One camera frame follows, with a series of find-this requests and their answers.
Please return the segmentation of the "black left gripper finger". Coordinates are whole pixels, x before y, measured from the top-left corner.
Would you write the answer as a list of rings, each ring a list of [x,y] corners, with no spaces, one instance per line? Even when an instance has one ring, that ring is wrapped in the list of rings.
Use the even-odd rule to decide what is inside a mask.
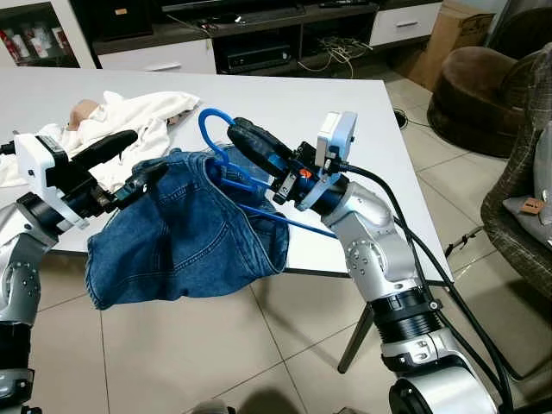
[[[122,188],[116,191],[116,209],[123,210],[134,204],[138,198],[146,194],[149,188],[154,188],[157,182],[168,171],[166,163],[151,163],[149,166],[144,166],[138,172],[131,174]]]
[[[92,143],[87,149],[75,155],[75,166],[82,170],[91,170],[100,163],[106,163],[121,154],[130,145],[138,141],[134,130],[123,130],[113,135],[106,135],[100,141]]]

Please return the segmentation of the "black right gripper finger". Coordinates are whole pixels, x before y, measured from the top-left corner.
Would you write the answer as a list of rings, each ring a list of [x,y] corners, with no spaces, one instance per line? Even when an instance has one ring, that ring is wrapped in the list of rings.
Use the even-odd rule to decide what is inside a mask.
[[[281,142],[251,122],[234,122],[226,131],[249,161],[268,174],[281,174]]]
[[[234,146],[253,163],[284,163],[293,158],[293,151],[246,118],[234,118]]]

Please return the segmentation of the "white cotton garment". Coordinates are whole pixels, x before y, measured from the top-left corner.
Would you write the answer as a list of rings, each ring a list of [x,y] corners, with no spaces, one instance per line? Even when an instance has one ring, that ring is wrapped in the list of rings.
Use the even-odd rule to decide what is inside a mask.
[[[75,155],[106,135],[134,130],[138,141],[123,150],[121,155],[91,169],[91,176],[106,191],[115,192],[122,188],[137,163],[168,153],[170,127],[195,110],[201,99],[182,91],[158,91],[133,98],[104,91],[103,98],[96,102],[100,107],[80,123],[78,130],[68,131],[66,125],[48,123],[38,130],[38,134],[51,135],[67,154]]]

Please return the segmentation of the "blue plastic clothes hanger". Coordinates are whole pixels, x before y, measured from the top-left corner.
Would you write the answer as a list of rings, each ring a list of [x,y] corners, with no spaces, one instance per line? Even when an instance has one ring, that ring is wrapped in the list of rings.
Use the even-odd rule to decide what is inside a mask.
[[[213,170],[206,168],[206,172],[214,180],[225,183],[225,185],[231,185],[233,188],[238,188],[249,193],[255,193],[257,196],[265,196],[265,192],[269,189],[269,184],[264,180],[252,177],[248,171],[245,171],[241,169],[240,166],[232,163],[231,160],[229,160],[228,151],[218,146],[216,142],[210,138],[208,127],[206,127],[206,118],[210,116],[216,116],[217,118],[222,119],[222,121],[227,122],[229,126],[235,125],[235,122],[229,114],[224,113],[224,111],[217,110],[216,108],[204,108],[204,110],[201,110],[200,113],[198,113],[198,131],[200,131],[201,137],[204,138],[205,145],[208,146],[209,149],[216,155]],[[297,228],[306,229],[306,231],[314,232],[330,238],[336,238],[335,233],[323,231],[323,229],[315,228],[315,226],[289,220],[289,218],[284,216],[276,216],[275,213],[254,209],[252,206],[244,204],[241,204],[241,208],[247,210],[248,212],[253,212],[257,214],[257,216],[269,218],[269,220],[273,220],[275,222],[297,226]]]

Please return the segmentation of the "blue denim jeans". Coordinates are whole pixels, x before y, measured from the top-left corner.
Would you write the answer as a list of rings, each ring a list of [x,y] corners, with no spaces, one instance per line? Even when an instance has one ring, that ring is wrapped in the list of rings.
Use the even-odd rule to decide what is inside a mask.
[[[286,268],[291,228],[256,191],[222,185],[213,151],[174,148],[146,196],[88,238],[96,309],[229,295]]]

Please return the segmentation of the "beige baby doll head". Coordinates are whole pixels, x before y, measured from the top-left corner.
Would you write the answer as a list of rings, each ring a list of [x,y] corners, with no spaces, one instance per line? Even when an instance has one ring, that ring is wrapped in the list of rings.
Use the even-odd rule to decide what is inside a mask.
[[[76,105],[72,106],[70,115],[68,115],[68,122],[66,124],[66,130],[76,131],[78,130],[80,123],[86,121],[91,115],[95,113],[100,107],[98,102],[90,99],[79,100]]]

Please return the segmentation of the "brown pillow tag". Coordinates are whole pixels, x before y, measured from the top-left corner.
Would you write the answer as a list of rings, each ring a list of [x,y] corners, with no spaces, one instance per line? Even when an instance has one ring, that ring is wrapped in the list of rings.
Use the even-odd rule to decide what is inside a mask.
[[[539,216],[544,209],[545,203],[540,198],[520,198],[519,212],[529,216]]]

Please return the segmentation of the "grey cushion pillow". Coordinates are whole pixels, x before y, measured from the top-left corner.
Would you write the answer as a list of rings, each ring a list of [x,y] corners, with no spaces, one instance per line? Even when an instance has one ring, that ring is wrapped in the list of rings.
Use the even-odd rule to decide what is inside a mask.
[[[525,158],[530,163],[528,172],[522,174],[522,177],[531,179],[531,183],[522,185],[522,189],[530,192],[522,196],[505,198],[501,204],[525,232],[548,246],[552,238],[552,218],[549,213],[552,204],[551,145],[549,145],[548,131],[545,129],[537,130],[535,138],[530,154]],[[544,209],[539,216],[521,213],[519,212],[520,198],[540,198],[545,203]]]

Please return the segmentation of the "black media player box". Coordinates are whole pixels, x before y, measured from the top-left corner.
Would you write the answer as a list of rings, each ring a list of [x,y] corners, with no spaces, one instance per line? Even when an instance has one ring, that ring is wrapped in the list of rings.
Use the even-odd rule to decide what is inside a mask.
[[[286,64],[292,60],[292,51],[286,44],[251,45],[229,48],[224,58],[225,72],[237,74]]]

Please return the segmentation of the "white glass door cabinet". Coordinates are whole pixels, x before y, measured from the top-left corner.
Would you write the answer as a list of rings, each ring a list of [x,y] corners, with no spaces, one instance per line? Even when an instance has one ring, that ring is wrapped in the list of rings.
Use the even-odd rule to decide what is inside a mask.
[[[20,38],[21,24],[30,24],[41,43],[45,58],[25,58]],[[71,54],[58,50],[50,28],[61,27]],[[95,70],[97,64],[88,47],[70,0],[0,0],[0,67],[47,66]]]

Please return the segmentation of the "dark brown TV stand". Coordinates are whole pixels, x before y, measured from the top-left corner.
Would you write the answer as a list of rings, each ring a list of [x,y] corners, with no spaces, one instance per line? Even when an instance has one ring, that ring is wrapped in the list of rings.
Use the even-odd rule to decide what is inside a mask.
[[[210,40],[216,74],[225,52],[251,45],[286,44],[292,60],[281,66],[229,75],[271,76],[323,72],[351,66],[375,53],[427,41],[423,38],[370,47],[375,13],[399,5],[444,0],[108,0],[80,5],[80,22],[91,31],[98,55],[196,40]]]

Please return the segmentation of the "dark brown round pouf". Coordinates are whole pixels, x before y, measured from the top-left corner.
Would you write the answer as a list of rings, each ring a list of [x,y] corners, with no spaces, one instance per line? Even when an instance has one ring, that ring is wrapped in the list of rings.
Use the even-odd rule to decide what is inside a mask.
[[[489,47],[454,50],[427,108],[435,134],[473,153],[509,158],[537,60],[538,51],[513,59]]]

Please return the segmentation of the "black table leg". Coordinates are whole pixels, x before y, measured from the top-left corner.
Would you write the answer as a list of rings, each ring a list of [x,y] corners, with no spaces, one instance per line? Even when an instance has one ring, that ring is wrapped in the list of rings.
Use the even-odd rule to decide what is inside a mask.
[[[339,374],[345,374],[348,371],[348,368],[354,362],[355,356],[358,354],[359,348],[361,348],[364,339],[367,338],[370,329],[373,324],[373,309],[370,304],[364,304],[362,309],[361,316],[359,316],[358,321],[356,321],[354,332],[348,339],[346,348],[344,348],[342,358],[340,359],[338,366],[336,366],[336,371]]]

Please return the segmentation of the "tall brown cardboard box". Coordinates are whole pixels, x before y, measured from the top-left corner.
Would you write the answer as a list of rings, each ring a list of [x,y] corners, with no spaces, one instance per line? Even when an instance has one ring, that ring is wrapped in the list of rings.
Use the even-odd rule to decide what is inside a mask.
[[[433,91],[444,72],[447,56],[457,48],[473,47],[485,42],[494,13],[445,0],[438,12],[430,39],[424,47],[414,48],[398,61],[397,72]]]

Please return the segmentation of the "grey robot left foot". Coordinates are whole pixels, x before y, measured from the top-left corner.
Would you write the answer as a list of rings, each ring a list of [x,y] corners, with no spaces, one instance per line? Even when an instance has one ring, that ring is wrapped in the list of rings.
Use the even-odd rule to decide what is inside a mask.
[[[236,410],[221,399],[208,399],[208,401],[197,403],[185,414],[236,414]]]

